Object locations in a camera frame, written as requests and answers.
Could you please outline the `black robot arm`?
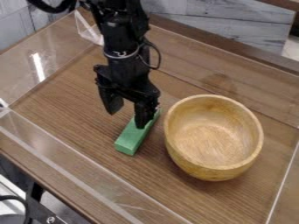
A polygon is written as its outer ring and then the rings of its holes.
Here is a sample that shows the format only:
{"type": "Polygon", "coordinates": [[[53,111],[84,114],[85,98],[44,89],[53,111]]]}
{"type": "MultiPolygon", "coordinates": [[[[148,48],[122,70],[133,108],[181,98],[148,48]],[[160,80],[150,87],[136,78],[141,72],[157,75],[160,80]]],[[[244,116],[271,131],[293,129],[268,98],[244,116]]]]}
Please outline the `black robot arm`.
{"type": "Polygon", "coordinates": [[[124,101],[134,104],[134,126],[141,129],[154,117],[160,91],[149,81],[150,51],[156,45],[146,39],[149,17],[140,0],[61,0],[57,6],[42,0],[28,0],[41,11],[57,14],[76,4],[92,14],[102,36],[105,65],[94,65],[96,84],[106,112],[113,115],[124,101]]]}

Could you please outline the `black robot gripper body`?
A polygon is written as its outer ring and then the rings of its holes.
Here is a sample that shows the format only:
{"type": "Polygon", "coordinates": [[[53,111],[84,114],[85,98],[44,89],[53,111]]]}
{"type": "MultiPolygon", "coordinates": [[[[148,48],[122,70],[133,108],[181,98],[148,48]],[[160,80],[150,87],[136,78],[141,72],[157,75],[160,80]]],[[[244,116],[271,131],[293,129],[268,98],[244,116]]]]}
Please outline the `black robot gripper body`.
{"type": "Polygon", "coordinates": [[[152,67],[148,51],[136,51],[128,55],[118,52],[104,52],[106,57],[105,65],[94,65],[93,71],[97,74],[96,84],[116,89],[122,99],[133,104],[137,102],[157,101],[160,90],[149,80],[152,67]]]}

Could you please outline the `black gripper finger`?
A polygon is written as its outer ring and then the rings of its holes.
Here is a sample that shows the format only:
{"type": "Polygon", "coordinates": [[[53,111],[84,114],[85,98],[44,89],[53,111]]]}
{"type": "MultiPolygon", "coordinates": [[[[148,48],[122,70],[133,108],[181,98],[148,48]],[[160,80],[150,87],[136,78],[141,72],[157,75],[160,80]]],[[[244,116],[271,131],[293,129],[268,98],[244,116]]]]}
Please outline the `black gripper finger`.
{"type": "Polygon", "coordinates": [[[140,101],[134,104],[134,126],[142,129],[154,118],[157,101],[140,101]]]}
{"type": "Polygon", "coordinates": [[[98,84],[97,91],[106,112],[113,115],[124,106],[124,99],[113,87],[98,84]]]}

